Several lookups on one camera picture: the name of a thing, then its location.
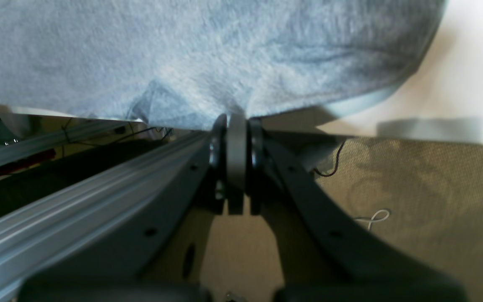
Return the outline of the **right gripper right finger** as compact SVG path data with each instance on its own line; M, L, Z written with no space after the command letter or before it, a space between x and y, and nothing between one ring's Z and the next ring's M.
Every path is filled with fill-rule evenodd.
M460 283L390 247L320 189L312 168L338 145L325 134L267 133L237 117L237 185L277 239L277 296L465 296Z

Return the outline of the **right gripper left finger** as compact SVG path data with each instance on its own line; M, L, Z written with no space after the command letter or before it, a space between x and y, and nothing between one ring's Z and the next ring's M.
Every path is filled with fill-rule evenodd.
M226 172L227 129L238 115L220 115L209 137L150 204L114 231L23 284L21 294L205 294L199 286L145 281L142 273L179 228L199 194L213 206Z

